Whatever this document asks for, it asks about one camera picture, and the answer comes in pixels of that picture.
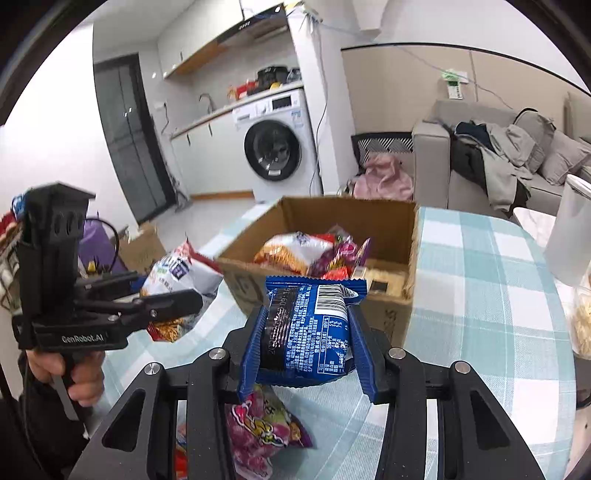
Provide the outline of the person's left hand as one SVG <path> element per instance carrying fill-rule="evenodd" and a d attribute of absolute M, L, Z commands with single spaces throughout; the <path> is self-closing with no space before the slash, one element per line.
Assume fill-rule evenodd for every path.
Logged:
<path fill-rule="evenodd" d="M 26 356 L 31 372 L 41 383 L 51 383 L 54 376 L 65 374 L 65 360 L 58 353 L 27 350 Z M 104 358 L 104 352 L 90 352 L 71 371 L 73 384 L 68 387 L 68 396 L 82 407 L 94 406 L 103 395 Z"/>

